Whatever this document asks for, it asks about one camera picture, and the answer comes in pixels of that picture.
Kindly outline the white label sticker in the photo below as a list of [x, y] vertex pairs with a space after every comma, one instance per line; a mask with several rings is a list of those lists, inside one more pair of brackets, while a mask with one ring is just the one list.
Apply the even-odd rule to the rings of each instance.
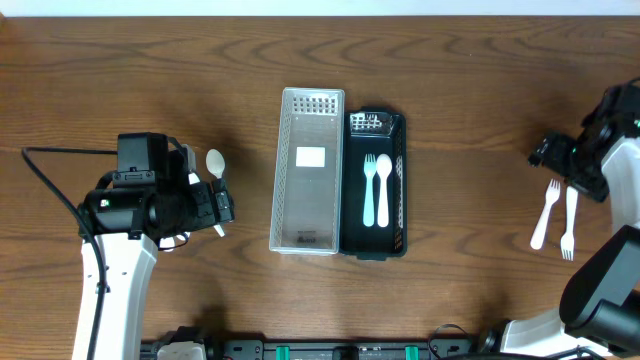
[[324, 168], [326, 149], [324, 147], [297, 147], [295, 165], [306, 168]]

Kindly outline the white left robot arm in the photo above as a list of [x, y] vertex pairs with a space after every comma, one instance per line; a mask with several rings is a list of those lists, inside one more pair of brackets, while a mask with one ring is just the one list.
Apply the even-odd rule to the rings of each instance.
[[72, 357], [74, 359], [137, 359], [140, 356], [146, 296], [160, 252], [188, 243], [192, 233], [234, 220], [233, 200], [226, 182], [211, 183], [189, 175], [198, 214], [180, 210], [183, 223], [162, 236], [142, 232], [105, 230], [87, 239], [83, 257], [83, 292]]

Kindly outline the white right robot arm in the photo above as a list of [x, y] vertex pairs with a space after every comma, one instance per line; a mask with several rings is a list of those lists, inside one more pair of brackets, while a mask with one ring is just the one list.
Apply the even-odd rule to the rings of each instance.
[[639, 353], [639, 119], [610, 117], [583, 125], [576, 139], [552, 133], [529, 158], [569, 188], [611, 201], [613, 235], [569, 280], [558, 308], [507, 322], [482, 336], [491, 358], [593, 359]]

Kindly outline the beige plastic spoon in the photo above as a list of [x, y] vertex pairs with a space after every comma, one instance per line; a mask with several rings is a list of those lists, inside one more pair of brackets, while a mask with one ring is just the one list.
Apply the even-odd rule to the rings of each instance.
[[226, 193], [221, 190], [219, 185], [219, 181], [222, 179], [222, 175], [225, 170], [225, 160], [223, 155], [216, 149], [209, 150], [206, 155], [206, 167], [215, 177], [215, 180], [211, 182], [216, 201], [215, 207], [217, 210], [217, 224], [214, 226], [214, 229], [220, 237], [224, 237], [225, 232], [221, 223], [224, 220], [224, 214], [228, 208], [228, 201], [226, 200]]

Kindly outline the white plastic fork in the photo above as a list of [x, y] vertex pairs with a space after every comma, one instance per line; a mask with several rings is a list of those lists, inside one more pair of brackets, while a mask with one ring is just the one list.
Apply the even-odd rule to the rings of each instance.
[[562, 258], [567, 261], [574, 260], [575, 236], [574, 226], [578, 204], [578, 191], [568, 186], [566, 189], [566, 226], [560, 239]]

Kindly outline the pink plastic fork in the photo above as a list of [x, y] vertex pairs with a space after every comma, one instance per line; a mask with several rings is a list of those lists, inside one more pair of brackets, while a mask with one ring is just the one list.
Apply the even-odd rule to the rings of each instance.
[[540, 250], [545, 241], [548, 222], [553, 205], [559, 200], [561, 194], [561, 183], [552, 179], [545, 192], [545, 203], [535, 226], [530, 240], [530, 246], [534, 250]]

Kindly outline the mint green plastic fork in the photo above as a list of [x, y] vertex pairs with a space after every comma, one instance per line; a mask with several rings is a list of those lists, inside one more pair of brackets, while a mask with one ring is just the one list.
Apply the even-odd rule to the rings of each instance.
[[365, 227], [372, 227], [375, 220], [373, 178], [376, 174], [376, 158], [373, 154], [365, 155], [363, 171], [364, 171], [366, 183], [365, 183], [365, 198], [364, 198], [364, 205], [363, 205], [362, 221]]

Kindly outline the clear plastic basket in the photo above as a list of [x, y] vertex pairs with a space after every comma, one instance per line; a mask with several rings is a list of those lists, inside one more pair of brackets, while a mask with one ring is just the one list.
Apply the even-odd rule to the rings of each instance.
[[[269, 239], [273, 252], [338, 252], [344, 98], [341, 89], [283, 90]], [[325, 167], [297, 167], [297, 147], [324, 147]]]

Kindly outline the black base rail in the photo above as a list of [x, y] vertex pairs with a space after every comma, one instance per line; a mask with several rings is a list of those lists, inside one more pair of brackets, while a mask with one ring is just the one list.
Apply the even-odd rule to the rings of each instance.
[[480, 337], [434, 333], [417, 341], [264, 341], [216, 339], [197, 327], [180, 327], [156, 341], [144, 341], [143, 360], [436, 360], [436, 359], [606, 359], [597, 343], [573, 340], [548, 354], [501, 350], [494, 330]]

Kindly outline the black plastic basket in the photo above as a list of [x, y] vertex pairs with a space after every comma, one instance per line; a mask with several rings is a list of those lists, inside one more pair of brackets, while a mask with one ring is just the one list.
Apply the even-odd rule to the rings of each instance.
[[[389, 225], [363, 225], [366, 154], [377, 160], [387, 154], [393, 169], [387, 181]], [[341, 230], [339, 252], [360, 260], [384, 261], [402, 257], [408, 248], [407, 236], [407, 169], [406, 120], [397, 112], [376, 107], [363, 107], [345, 116]], [[373, 178], [374, 208], [378, 209], [380, 180]]]

